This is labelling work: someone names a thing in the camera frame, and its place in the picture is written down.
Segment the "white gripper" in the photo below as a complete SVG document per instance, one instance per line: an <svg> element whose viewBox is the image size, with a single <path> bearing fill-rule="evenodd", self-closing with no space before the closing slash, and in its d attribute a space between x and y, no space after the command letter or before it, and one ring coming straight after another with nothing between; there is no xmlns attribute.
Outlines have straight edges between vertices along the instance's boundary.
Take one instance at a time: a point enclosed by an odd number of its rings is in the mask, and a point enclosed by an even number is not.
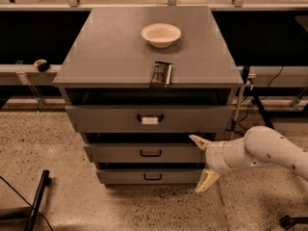
<svg viewBox="0 0 308 231"><path fill-rule="evenodd" d="M189 138L201 150L206 150L206 163L209 167L201 173L195 188L197 193L208 190L219 179L220 173L247 166L244 139L211 142L197 135L189 135Z"/></svg>

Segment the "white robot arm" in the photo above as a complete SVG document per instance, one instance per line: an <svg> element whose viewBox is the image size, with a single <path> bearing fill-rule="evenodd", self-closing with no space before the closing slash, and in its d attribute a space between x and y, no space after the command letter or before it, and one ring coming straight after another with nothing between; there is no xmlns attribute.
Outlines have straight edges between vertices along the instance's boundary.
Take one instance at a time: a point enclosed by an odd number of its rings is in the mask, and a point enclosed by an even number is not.
<svg viewBox="0 0 308 231"><path fill-rule="evenodd" d="M208 141L197 135L190 139L205 152L207 164L197 193L208 190L223 173L241 167L281 166L308 180L308 151L269 127L251 127L242 138L231 141Z"/></svg>

